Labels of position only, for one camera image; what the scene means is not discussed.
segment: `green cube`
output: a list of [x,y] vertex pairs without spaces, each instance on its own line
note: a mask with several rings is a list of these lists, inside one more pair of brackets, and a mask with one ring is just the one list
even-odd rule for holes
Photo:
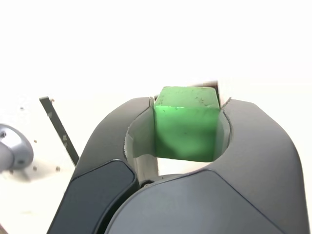
[[211,162],[219,111],[214,88],[164,87],[154,105],[156,156]]

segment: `white background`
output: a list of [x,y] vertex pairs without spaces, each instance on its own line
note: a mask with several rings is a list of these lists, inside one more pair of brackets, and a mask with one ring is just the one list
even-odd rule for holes
[[311,12],[311,0],[0,1],[0,122],[27,136],[38,167],[28,180],[0,176],[0,223],[10,234],[45,233],[73,171],[39,97],[55,99],[80,155],[128,99],[212,79],[288,132],[311,216]]

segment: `screw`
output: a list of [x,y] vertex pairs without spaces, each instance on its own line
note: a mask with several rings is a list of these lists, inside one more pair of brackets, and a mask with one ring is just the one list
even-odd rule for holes
[[5,138],[6,137],[6,132],[1,132],[0,133],[0,138]]

